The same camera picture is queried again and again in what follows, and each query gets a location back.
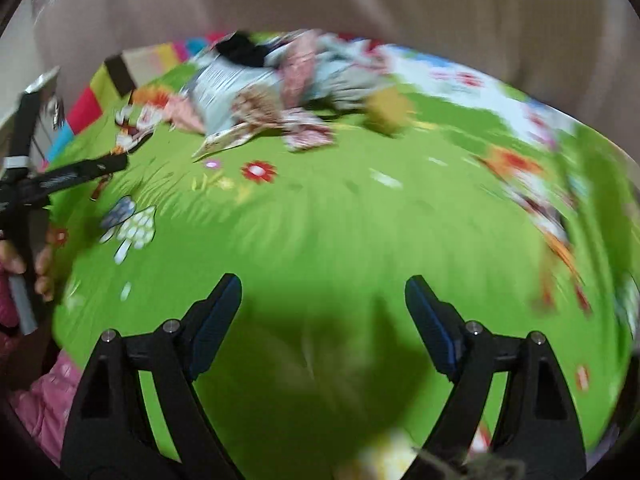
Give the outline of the pink fleece towel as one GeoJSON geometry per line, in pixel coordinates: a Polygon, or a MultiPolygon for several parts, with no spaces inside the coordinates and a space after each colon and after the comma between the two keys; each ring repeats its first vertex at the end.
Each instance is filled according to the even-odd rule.
{"type": "Polygon", "coordinates": [[[198,134],[206,133],[202,118],[186,96],[178,94],[169,96],[163,108],[163,121],[181,130],[198,134]]]}

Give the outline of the white wet wipes pack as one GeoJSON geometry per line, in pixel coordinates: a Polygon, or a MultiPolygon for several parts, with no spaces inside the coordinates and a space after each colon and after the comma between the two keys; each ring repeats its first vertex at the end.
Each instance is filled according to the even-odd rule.
{"type": "Polygon", "coordinates": [[[280,87],[275,70],[234,64],[223,56],[205,52],[191,61],[195,75],[184,85],[194,110],[201,117],[206,134],[227,130],[234,124],[231,104],[236,95],[251,84],[280,87]]]}

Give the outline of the red white patterned scarf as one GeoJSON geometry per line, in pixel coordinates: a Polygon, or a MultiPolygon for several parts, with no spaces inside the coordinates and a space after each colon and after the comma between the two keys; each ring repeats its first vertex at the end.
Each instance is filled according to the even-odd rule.
{"type": "Polygon", "coordinates": [[[334,143],[331,127],[301,105],[287,108],[278,90],[265,84],[251,84],[241,90],[231,104],[234,124],[227,130],[206,134],[192,154],[194,160],[250,142],[265,131],[282,136],[291,152],[324,148],[334,143]]]}

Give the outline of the black velvet scrunchie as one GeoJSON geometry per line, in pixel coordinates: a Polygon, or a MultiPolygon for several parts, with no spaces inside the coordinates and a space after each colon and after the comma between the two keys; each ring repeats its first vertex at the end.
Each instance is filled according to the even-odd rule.
{"type": "Polygon", "coordinates": [[[234,32],[216,42],[215,51],[227,61],[247,67],[264,67],[272,51],[269,44],[256,44],[247,32],[234,32]]]}

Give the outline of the light blue towel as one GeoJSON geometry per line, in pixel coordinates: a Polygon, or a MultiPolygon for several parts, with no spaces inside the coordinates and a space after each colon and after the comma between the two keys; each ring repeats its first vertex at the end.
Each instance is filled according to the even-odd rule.
{"type": "Polygon", "coordinates": [[[350,66],[358,66],[387,77],[386,63],[375,53],[341,40],[335,35],[307,30],[268,54],[265,66],[280,74],[280,95],[285,107],[296,107],[318,99],[318,84],[350,66]]]}

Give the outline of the grey herringbone drawstring pouch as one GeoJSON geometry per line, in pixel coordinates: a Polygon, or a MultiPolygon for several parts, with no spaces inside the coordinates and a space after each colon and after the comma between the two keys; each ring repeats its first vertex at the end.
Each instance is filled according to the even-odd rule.
{"type": "Polygon", "coordinates": [[[372,70],[350,66],[318,84],[318,99],[338,112],[356,112],[363,109],[371,94],[391,83],[387,77],[372,70]]]}

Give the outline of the yellow sponge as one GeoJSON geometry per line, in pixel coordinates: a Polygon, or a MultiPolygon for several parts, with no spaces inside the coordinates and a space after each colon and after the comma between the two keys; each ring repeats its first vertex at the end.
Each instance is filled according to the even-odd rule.
{"type": "Polygon", "coordinates": [[[364,101],[366,126],[384,136],[396,136],[410,125],[414,109],[411,102],[394,86],[375,90],[364,101]]]}

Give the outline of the pink jacket sleeve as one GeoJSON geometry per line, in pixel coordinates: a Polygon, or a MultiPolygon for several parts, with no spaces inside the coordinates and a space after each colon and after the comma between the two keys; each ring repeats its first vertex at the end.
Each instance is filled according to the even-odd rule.
{"type": "MultiPolygon", "coordinates": [[[[1,367],[18,358],[26,342],[18,326],[9,274],[1,271],[1,367]]],[[[17,384],[1,395],[37,448],[57,467],[80,378],[81,369],[61,350],[46,372],[39,372],[36,378],[16,378],[17,384]]]]}

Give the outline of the cartoon print green cloth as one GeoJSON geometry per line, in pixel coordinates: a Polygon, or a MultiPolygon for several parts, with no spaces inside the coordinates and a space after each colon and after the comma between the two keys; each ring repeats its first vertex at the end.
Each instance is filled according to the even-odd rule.
{"type": "Polygon", "coordinates": [[[196,390],[250,479],[329,479],[380,434],[421,444],[450,391],[405,306],[420,274],[498,334],[545,333],[586,445],[623,388],[639,214],[605,137],[472,68],[396,46],[408,127],[335,116],[334,142],[264,133],[201,162],[159,125],[106,185],[56,194],[53,333],[84,365],[104,330],[154,330],[236,274],[243,302],[196,390]]]}

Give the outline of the beige pink curtain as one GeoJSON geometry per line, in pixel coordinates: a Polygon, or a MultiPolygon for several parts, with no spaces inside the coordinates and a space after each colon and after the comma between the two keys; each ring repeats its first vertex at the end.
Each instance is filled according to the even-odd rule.
{"type": "Polygon", "coordinates": [[[322,28],[451,58],[639,151],[639,18],[628,0],[23,0],[1,21],[1,104],[49,66],[75,99],[121,50],[206,32],[322,28]]]}

